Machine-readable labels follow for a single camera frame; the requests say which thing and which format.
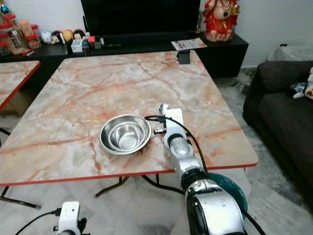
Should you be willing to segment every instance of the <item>television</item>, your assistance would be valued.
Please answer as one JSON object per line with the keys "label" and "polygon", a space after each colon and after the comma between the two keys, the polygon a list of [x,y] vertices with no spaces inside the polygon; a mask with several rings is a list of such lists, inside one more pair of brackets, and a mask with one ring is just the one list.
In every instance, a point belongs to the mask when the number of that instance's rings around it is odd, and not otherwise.
{"label": "television", "polygon": [[195,32],[200,0],[81,0],[91,35],[173,38]]}

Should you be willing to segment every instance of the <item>paper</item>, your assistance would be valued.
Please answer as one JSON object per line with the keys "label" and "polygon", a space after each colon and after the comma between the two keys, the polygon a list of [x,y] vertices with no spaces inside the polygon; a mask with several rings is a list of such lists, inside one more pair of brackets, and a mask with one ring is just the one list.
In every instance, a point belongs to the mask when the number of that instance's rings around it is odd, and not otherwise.
{"label": "paper", "polygon": [[172,44],[176,50],[191,50],[196,48],[207,47],[207,45],[200,38],[172,41]]}

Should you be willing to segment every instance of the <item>marble table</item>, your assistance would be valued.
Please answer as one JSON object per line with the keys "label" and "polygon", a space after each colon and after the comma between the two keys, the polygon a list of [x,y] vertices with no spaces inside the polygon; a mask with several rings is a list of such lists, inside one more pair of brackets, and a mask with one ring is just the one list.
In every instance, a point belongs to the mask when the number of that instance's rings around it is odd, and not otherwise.
{"label": "marble table", "polygon": [[40,66],[39,61],[0,63],[0,109]]}
{"label": "marble table", "polygon": [[190,65],[179,65],[176,54],[64,60],[3,145],[0,185],[174,172],[162,135],[126,156],[109,154],[98,142],[110,118],[158,114],[161,103],[182,108],[209,169],[256,165],[252,146],[196,53]]}

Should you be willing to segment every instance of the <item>white wall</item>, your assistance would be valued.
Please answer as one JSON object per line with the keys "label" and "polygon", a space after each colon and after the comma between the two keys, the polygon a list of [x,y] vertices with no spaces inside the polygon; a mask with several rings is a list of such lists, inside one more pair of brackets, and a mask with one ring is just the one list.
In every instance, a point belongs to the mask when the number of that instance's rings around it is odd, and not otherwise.
{"label": "white wall", "polygon": [[[201,9],[206,0],[201,0]],[[80,0],[6,0],[18,20],[41,31],[84,29]],[[249,43],[244,67],[256,66],[281,43],[313,45],[313,0],[239,0],[236,33]]]}

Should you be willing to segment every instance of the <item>tv stand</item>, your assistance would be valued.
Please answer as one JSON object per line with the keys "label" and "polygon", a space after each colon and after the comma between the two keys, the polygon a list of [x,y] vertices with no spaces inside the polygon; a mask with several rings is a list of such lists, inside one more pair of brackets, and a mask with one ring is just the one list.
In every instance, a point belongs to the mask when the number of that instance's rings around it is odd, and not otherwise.
{"label": "tv stand", "polygon": [[[234,35],[233,40],[228,42],[213,43],[207,41],[203,34],[197,35],[206,44],[207,47],[199,48],[195,51],[210,73],[211,77],[235,77],[238,75],[244,60],[248,43]],[[90,50],[89,56],[132,54],[158,51],[175,50],[171,42],[145,42],[140,44],[122,44],[122,47],[104,48],[101,50]],[[33,76],[25,83],[23,88],[35,89],[40,91],[49,78],[53,75],[60,63],[67,58],[84,57],[83,53],[68,54],[66,45],[46,45],[43,44],[35,50],[35,53],[24,57],[12,55],[0,58],[0,63],[39,60],[41,66]]]}

